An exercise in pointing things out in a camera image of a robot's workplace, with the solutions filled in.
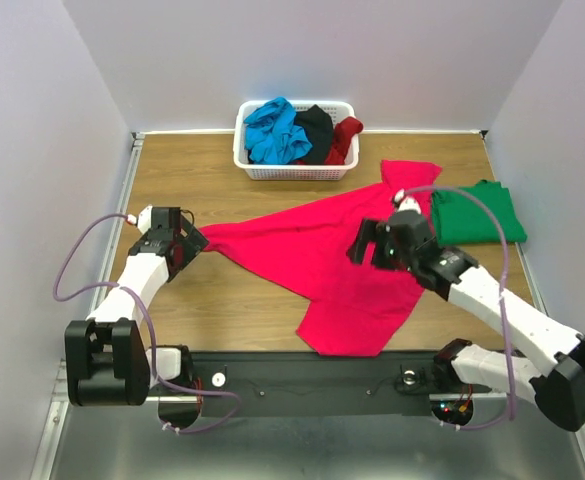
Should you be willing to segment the pink red t shirt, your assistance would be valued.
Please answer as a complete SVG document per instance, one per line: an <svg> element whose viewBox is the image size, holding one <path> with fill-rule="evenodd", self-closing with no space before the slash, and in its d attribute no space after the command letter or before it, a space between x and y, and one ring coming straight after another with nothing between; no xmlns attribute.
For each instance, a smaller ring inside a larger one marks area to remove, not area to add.
<svg viewBox="0 0 585 480"><path fill-rule="evenodd" d="M256 219L205 226L208 250L309 299L298 336L321 355L376 356L424 290L408 273L346 256L365 218L381 220L402 190L430 185L441 167L384 160L380 182Z"/></svg>

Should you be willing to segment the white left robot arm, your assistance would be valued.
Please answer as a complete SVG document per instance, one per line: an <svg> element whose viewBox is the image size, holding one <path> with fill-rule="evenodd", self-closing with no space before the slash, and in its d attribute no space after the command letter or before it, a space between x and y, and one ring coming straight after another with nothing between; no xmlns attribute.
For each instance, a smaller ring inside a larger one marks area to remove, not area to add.
<svg viewBox="0 0 585 480"><path fill-rule="evenodd" d="M123 272L117 281L104 283L107 293L87 318L70 322L64 333L68 396L75 406L136 406L159 381L174 394L194 384L188 350L145 348L140 329L151 324L146 311L157 292L208 241L193 214L179 207L149 205L121 218L140 233Z"/></svg>

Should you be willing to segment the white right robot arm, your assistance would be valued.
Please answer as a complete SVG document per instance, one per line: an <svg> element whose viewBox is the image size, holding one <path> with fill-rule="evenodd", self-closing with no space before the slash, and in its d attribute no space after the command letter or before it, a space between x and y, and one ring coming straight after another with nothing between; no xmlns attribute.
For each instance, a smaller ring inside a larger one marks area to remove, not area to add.
<svg viewBox="0 0 585 480"><path fill-rule="evenodd" d="M504 288L468 253L440 245L417 211L397 211L385 221L363 219L348 258L362 264L368 249L374 267L408 274L501 333L502 352L462 339L440 350L432 366L438 387L485 386L535 405L563 430L585 425L585 334Z"/></svg>

